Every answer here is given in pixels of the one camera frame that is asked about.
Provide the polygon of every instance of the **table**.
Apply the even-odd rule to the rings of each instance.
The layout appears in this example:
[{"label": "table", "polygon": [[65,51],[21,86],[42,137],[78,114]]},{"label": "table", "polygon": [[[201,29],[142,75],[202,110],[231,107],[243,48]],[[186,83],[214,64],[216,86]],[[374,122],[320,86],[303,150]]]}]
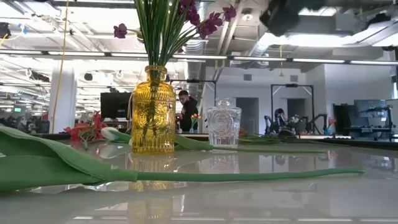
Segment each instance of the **table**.
[{"label": "table", "polygon": [[397,223],[398,153],[314,144],[324,155],[175,152],[129,153],[126,144],[91,145],[87,154],[121,169],[186,173],[298,172],[363,167],[363,175],[272,182],[140,181],[61,185],[0,195],[2,224]]}]

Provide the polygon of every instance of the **man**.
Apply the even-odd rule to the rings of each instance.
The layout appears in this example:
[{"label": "man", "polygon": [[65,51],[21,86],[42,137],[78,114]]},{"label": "man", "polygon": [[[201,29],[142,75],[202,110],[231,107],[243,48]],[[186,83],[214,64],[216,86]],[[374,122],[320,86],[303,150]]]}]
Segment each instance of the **man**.
[{"label": "man", "polygon": [[[180,128],[182,129],[182,133],[189,133],[192,125],[191,116],[198,114],[198,102],[189,96],[188,92],[185,90],[180,91],[178,98],[183,105],[181,114],[178,114],[178,117],[180,118]],[[193,126],[193,133],[198,133],[198,123]]]}]

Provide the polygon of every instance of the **embossed glass pattern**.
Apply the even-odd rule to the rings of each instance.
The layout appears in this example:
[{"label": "embossed glass pattern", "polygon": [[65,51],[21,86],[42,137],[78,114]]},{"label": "embossed glass pattern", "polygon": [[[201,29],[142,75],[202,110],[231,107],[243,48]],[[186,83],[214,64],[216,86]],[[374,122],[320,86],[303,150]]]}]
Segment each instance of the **embossed glass pattern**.
[{"label": "embossed glass pattern", "polygon": [[149,65],[146,72],[147,81],[140,83],[133,94],[132,151],[174,152],[174,89],[164,82],[165,67]]},{"label": "embossed glass pattern", "polygon": [[242,109],[230,107],[229,99],[219,100],[207,110],[209,141],[217,147],[237,147]]}]

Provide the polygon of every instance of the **ceiling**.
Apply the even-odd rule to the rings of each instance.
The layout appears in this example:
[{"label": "ceiling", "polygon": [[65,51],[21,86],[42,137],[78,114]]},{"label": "ceiling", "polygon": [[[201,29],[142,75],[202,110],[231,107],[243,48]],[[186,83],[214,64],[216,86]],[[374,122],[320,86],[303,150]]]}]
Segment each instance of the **ceiling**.
[{"label": "ceiling", "polygon": [[[120,0],[119,3],[109,3],[101,0],[71,1],[68,8],[66,50],[79,52],[145,52],[144,46],[137,40],[136,35],[128,34],[126,39],[115,39],[113,26],[125,23],[128,28],[139,27],[137,13],[133,9],[132,1]],[[266,28],[259,22],[259,16],[267,8],[268,1],[265,0],[206,0],[198,4],[202,16],[207,17],[213,11],[222,11],[222,7],[234,4],[238,10],[235,21],[225,23],[224,26],[206,40],[192,40],[187,46],[188,54],[225,55],[240,54],[248,55],[256,46],[258,40],[266,33]],[[366,12],[374,11],[383,7],[389,7],[391,1],[359,1],[359,0],[329,0],[328,7],[321,11],[303,11],[303,15],[334,20],[338,15],[349,15],[356,19],[357,24],[353,27],[364,26],[360,22],[362,16],[367,19]],[[0,49],[25,49],[61,51],[63,46],[63,33],[65,25],[66,1],[53,0],[46,3],[35,1],[8,1],[0,0],[0,22],[10,23],[12,37],[21,32],[21,24],[25,25],[25,33],[18,39],[5,41]],[[252,19],[242,19],[242,11],[250,11]],[[373,54],[363,54],[364,51],[374,51]],[[271,57],[303,57],[303,58],[361,58],[375,59],[382,51],[379,48],[356,47],[356,48],[331,48],[331,47],[297,47],[291,45],[271,45],[263,54]],[[41,83],[49,84],[29,77],[30,71],[39,72],[51,80],[53,67],[57,63],[52,57],[6,57],[0,60],[0,83]],[[91,96],[90,108],[99,109],[99,95],[101,92],[109,91],[110,84],[120,86],[122,91],[131,91],[132,86],[146,79],[144,67],[147,62],[143,60],[102,60],[84,59],[74,60],[81,70],[78,85],[96,85],[101,88],[79,88],[78,98]],[[167,65],[168,74],[171,79],[185,80],[187,78],[205,78],[203,66],[214,65],[214,63],[203,63],[203,61],[172,61]],[[308,69],[305,63],[283,63],[270,62],[267,66],[273,68],[299,68]],[[93,81],[86,81],[86,73],[93,74]],[[174,82],[175,87],[188,88],[191,94],[200,97],[203,85],[188,85],[186,82]],[[19,86],[6,88],[0,86],[0,105],[10,103],[2,101],[6,96],[23,98],[45,98],[44,103],[48,105],[50,87]],[[86,102],[79,101],[77,107],[87,108]]]}]

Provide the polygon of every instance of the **yellow glass vase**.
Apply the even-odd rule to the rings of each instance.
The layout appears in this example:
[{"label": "yellow glass vase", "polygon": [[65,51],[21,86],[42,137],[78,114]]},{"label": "yellow glass vase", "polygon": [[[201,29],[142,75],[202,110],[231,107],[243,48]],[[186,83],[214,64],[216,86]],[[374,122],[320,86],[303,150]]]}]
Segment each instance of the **yellow glass vase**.
[{"label": "yellow glass vase", "polygon": [[163,154],[174,152],[175,92],[164,82],[167,69],[146,66],[147,81],[133,93],[132,151]]}]

